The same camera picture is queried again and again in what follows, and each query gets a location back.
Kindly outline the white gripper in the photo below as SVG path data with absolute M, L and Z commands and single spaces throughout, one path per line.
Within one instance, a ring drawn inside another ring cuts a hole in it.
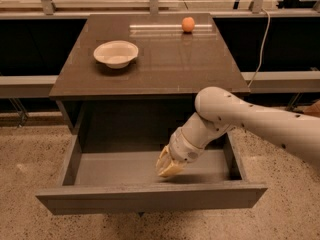
M 192 145 L 183 135 L 182 128 L 178 127 L 171 135 L 168 146 L 162 149 L 158 157 L 156 162 L 158 175 L 170 177 L 182 172 L 186 166 L 185 163 L 195 162 L 203 152 L 204 149 Z

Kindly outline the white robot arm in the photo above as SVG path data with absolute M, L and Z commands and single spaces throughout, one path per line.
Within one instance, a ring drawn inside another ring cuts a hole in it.
M 171 135 L 156 163 L 160 177 L 180 173 L 206 146 L 234 127 L 243 128 L 303 161 L 320 165 L 320 119 L 248 103 L 232 93 L 207 87 L 195 98 L 195 112 Z

